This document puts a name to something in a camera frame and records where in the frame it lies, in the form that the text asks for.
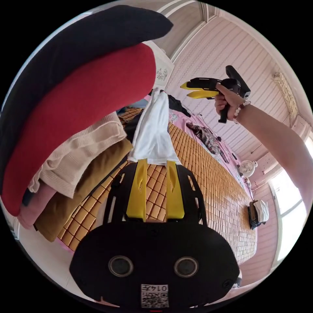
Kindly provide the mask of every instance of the beige sweater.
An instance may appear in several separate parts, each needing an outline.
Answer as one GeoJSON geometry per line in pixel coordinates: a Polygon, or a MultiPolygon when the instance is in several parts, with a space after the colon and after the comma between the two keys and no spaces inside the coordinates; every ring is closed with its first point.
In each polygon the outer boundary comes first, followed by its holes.
{"type": "Polygon", "coordinates": [[[107,115],[55,149],[35,174],[28,189],[37,192],[41,179],[57,192],[73,198],[75,188],[90,162],[125,137],[116,112],[107,115]]]}

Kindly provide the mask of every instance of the pink bedsheet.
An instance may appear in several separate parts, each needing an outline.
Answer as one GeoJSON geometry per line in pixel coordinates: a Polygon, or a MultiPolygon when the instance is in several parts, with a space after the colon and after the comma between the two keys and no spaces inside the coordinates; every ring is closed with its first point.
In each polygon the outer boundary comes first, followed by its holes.
{"type": "MultiPolygon", "coordinates": [[[[228,159],[229,163],[226,163],[224,159],[221,157],[221,155],[214,155],[213,153],[211,153],[207,149],[207,147],[203,144],[203,142],[194,134],[194,132],[186,126],[186,123],[190,122],[190,123],[194,123],[199,126],[202,126],[202,127],[207,127],[207,128],[209,127],[205,124],[201,116],[194,115],[192,113],[190,114],[191,114],[191,117],[188,117],[182,112],[178,112],[178,111],[174,111],[170,109],[169,120],[176,127],[180,128],[185,133],[187,133],[191,138],[196,140],[208,153],[210,153],[210,155],[216,161],[218,161],[236,179],[239,185],[245,190],[247,195],[251,199],[253,199],[251,190],[248,188],[246,182],[244,181],[244,178],[240,177],[239,175],[237,164],[240,164],[240,159],[238,158],[238,156],[235,154],[235,156],[237,157],[237,160],[235,160],[234,157],[232,156],[232,153],[234,152],[230,149],[230,147],[225,142],[223,142],[223,140],[220,142],[220,147],[221,147],[221,150],[224,152],[226,158],[228,159]]],[[[216,137],[218,136],[214,131],[212,131],[212,133],[216,137]]]]}

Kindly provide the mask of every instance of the black gripper handle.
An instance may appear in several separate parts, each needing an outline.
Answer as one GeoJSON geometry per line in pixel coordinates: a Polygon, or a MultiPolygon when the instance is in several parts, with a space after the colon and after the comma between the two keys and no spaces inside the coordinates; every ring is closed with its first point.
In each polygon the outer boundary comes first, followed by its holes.
{"type": "Polygon", "coordinates": [[[229,108],[230,108],[230,105],[227,103],[225,105],[225,108],[220,111],[221,118],[218,120],[219,123],[226,124],[226,122],[227,122],[227,113],[228,113],[229,108]]]}

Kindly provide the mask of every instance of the brown cloth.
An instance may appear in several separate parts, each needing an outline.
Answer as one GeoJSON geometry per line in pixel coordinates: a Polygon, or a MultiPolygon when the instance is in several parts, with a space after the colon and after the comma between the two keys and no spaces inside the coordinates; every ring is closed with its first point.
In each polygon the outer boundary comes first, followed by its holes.
{"type": "Polygon", "coordinates": [[[123,139],[96,157],[87,167],[79,181],[73,199],[56,193],[35,222],[37,230],[53,242],[79,204],[90,194],[133,148],[123,139]]]}

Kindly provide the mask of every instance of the red cushion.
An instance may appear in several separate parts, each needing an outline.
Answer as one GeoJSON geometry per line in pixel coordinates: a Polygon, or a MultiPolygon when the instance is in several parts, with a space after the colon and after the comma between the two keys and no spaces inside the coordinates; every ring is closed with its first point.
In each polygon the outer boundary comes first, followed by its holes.
{"type": "Polygon", "coordinates": [[[155,77],[153,52],[139,44],[89,62],[49,92],[29,116],[6,167],[2,201],[7,211],[19,214],[29,182],[60,144],[144,98],[155,77]]]}

